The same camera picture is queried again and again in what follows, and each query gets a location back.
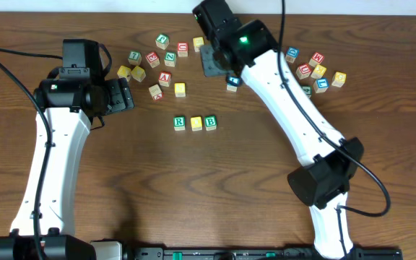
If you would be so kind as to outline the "green R letter block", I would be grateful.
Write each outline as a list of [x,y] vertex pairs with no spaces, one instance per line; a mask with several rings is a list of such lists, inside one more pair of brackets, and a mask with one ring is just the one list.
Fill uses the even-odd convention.
[[186,129],[186,120],[184,116],[175,116],[173,118],[173,127],[176,131],[184,131]]

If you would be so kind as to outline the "yellow O letter block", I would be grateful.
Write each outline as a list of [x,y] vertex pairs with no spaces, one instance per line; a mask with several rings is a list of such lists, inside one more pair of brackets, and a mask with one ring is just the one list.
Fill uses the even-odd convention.
[[192,131],[201,131],[203,129],[203,120],[201,116],[191,117]]

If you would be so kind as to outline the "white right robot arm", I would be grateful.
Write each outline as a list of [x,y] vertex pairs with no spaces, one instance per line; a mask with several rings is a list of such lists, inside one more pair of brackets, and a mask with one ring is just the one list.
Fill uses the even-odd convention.
[[193,14],[212,44],[214,60],[233,70],[261,98],[289,139],[300,167],[287,180],[310,209],[316,252],[323,259],[347,258],[353,243],[346,214],[338,207],[346,204],[356,166],[320,137],[308,119],[345,152],[360,157],[362,144],[356,138],[345,140],[319,113],[263,22],[243,24],[226,1],[202,1]]

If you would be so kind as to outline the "green B letter block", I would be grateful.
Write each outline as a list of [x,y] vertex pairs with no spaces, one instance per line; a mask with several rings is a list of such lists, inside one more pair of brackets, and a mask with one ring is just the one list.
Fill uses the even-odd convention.
[[207,131],[212,131],[217,128],[217,119],[215,116],[206,116],[204,118],[204,125]]

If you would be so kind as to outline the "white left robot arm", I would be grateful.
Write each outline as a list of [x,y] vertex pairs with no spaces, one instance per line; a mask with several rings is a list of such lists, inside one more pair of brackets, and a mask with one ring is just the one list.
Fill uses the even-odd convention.
[[22,91],[37,115],[37,137],[27,188],[0,259],[133,259],[119,240],[75,238],[74,196],[79,163],[95,118],[134,107],[126,79],[106,79],[111,69],[93,40],[66,39],[53,69],[39,86]]

